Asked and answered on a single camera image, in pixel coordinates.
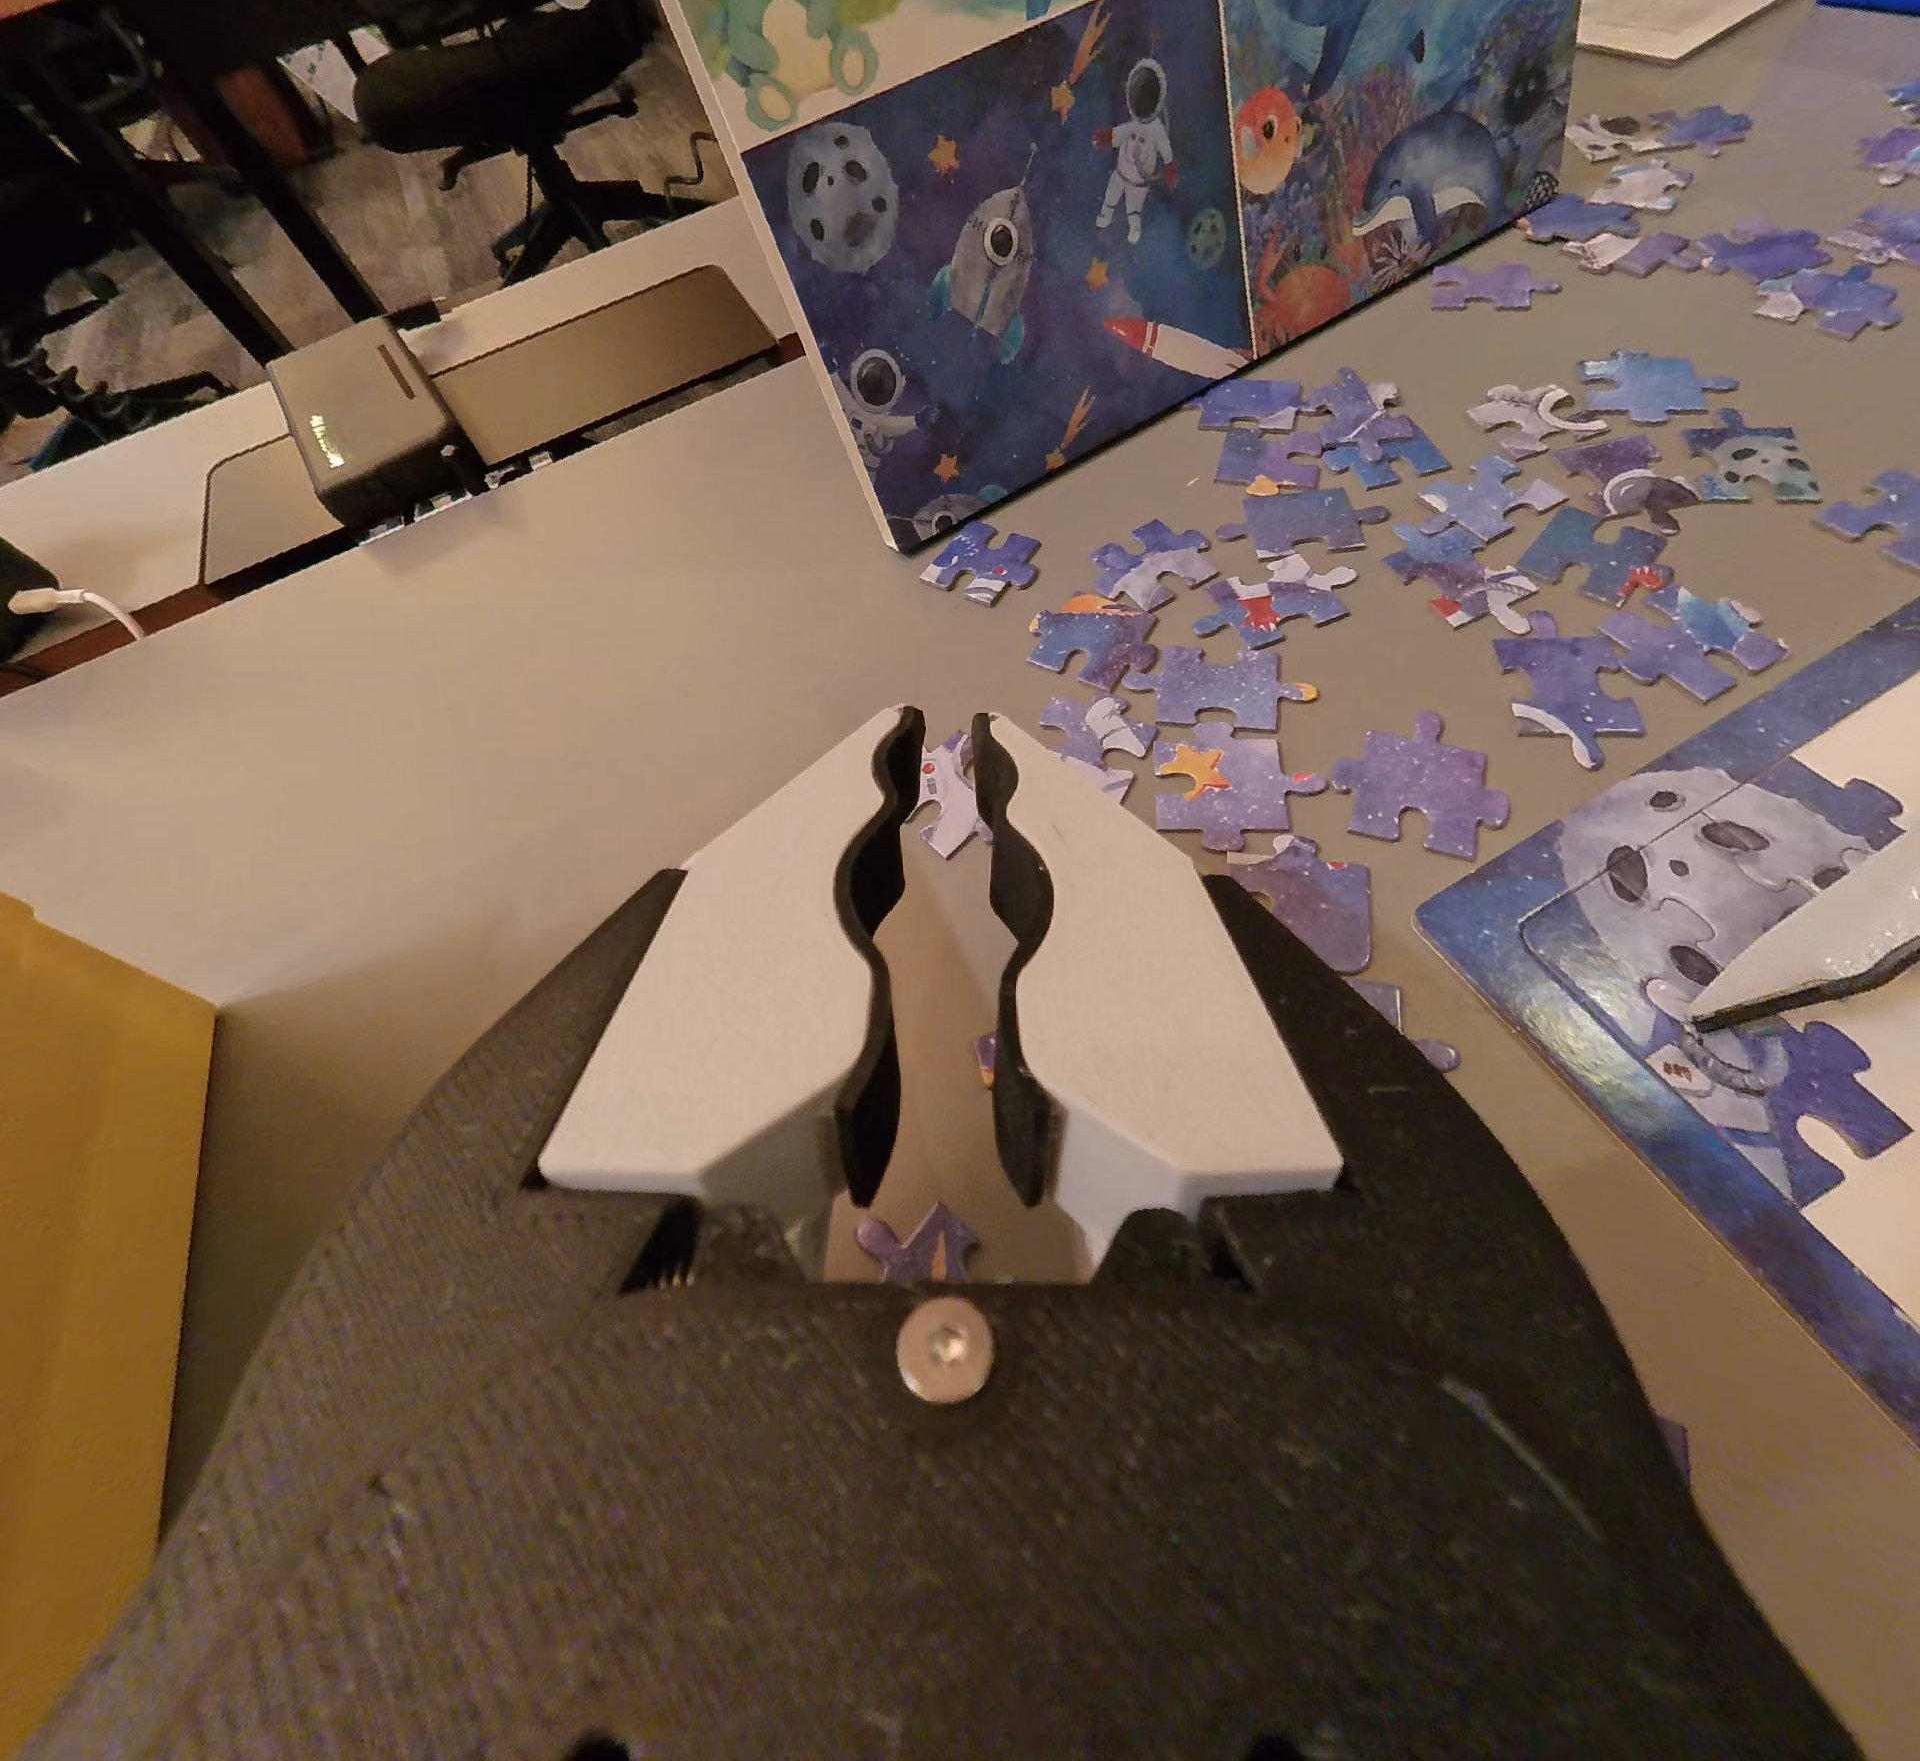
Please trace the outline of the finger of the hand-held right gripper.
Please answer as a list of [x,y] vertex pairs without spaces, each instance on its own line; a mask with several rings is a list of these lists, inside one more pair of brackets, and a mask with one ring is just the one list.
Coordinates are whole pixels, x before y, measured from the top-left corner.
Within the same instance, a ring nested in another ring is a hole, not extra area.
[[1692,1000],[1716,1034],[1877,988],[1917,960],[1917,841],[1898,839],[1748,945]]

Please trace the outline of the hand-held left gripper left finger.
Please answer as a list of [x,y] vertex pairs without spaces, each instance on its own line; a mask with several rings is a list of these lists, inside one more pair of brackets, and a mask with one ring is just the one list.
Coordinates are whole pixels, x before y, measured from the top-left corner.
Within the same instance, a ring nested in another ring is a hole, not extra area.
[[900,1131],[875,931],[900,902],[921,713],[886,707],[676,869],[664,912],[541,1151],[546,1184],[751,1205],[824,1270]]

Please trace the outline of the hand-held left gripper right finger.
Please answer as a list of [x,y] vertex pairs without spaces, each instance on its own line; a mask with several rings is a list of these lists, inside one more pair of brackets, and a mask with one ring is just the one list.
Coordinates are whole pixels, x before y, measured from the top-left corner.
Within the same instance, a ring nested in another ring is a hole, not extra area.
[[997,1002],[994,1132],[1098,1266],[1140,1212],[1328,1190],[1342,1153],[1206,878],[1009,718],[972,718]]

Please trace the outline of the joined jigsaw puzzle pieces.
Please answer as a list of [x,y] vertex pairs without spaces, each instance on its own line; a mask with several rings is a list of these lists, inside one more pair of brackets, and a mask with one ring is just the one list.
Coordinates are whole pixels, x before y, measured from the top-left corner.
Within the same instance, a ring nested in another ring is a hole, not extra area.
[[1809,1208],[1907,1122],[1873,1094],[1869,1054],[1807,1015],[1697,1035],[1697,997],[1764,932],[1901,836],[1901,801],[1785,759],[1758,783],[1714,767],[1644,771],[1573,812],[1568,892],[1523,941],[1650,1074]]

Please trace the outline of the blue puzzle tray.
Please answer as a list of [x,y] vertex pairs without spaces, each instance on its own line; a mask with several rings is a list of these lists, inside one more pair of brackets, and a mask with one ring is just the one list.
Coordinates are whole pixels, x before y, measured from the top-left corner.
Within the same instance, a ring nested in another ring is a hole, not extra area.
[[[1745,786],[1795,759],[1837,788],[1862,781],[1895,795],[1903,806],[1901,836],[1916,836],[1916,672],[1917,614],[1916,604],[1907,604],[1644,771],[1714,767]],[[1796,1208],[1526,948],[1525,921],[1568,892],[1554,851],[1558,824],[1433,897],[1418,912],[1420,928],[1812,1338],[1913,1434],[1916,975],[1860,998],[1787,1015],[1807,1015],[1852,1035],[1871,1059],[1867,1087],[1909,1128],[1895,1149],[1856,1163],[1837,1190]]]

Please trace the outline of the heap of loose puzzle pieces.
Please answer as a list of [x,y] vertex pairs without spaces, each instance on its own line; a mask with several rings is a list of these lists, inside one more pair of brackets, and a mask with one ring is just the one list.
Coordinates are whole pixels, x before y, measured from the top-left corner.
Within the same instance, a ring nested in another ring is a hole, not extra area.
[[1489,624],[1478,659],[1515,735],[1565,748],[1595,798],[1792,677],[1758,610],[1698,588],[1705,534],[1685,514],[1772,497],[1790,562],[1820,524],[1889,533],[1885,556],[1916,565],[1916,474],[1824,501],[1795,433],[1716,406],[1738,382],[1703,355],[1587,360],[1586,395],[1490,382],[1462,459],[1390,382],[1226,382],[1198,404],[1216,476],[1176,522],[1055,553],[1029,662],[1077,670],[1092,696],[1050,696],[1037,732],[1115,803],[1151,775],[1157,827],[1218,854],[1397,1027],[1401,991],[1370,976],[1358,841],[1413,822],[1427,854],[1478,863],[1517,814],[1430,700],[1436,675],[1487,678],[1443,633]]

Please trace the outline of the colourful puzzle box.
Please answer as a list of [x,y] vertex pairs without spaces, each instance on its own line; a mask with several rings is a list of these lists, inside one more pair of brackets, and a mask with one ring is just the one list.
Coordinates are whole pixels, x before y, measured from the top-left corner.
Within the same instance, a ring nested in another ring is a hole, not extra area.
[[1580,0],[659,0],[895,550],[1556,190]]

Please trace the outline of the black power adapter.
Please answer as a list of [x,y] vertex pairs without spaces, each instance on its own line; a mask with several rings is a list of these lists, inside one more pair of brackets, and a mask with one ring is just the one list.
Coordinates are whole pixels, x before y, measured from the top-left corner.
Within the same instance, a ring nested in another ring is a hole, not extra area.
[[344,529],[484,485],[484,463],[397,325],[378,316],[264,364],[322,511]]

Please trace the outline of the yellow padded envelope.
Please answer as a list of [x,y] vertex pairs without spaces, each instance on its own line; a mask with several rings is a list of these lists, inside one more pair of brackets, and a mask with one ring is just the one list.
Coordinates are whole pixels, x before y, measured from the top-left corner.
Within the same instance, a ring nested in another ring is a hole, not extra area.
[[5,899],[5,1758],[155,1556],[215,1026]]

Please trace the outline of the black device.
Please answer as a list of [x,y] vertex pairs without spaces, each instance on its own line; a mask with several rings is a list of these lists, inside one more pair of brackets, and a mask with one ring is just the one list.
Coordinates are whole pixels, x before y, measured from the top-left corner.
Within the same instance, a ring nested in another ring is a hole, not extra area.
[[59,577],[30,556],[2,538],[2,678],[5,695],[48,678],[25,662],[20,653],[47,625],[59,604],[47,596],[61,593]]

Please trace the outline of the black office chair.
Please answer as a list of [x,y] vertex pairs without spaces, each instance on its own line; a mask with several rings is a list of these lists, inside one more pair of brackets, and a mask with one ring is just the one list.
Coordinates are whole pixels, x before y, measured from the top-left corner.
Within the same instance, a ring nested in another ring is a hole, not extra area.
[[393,154],[443,154],[441,188],[483,160],[526,162],[530,212],[492,243],[504,285],[546,267],[570,243],[609,245],[611,225],[657,227],[694,211],[690,190],[592,181],[561,156],[574,131],[634,118],[627,72],[659,34],[653,0],[356,0],[390,53],[354,82],[363,133]]

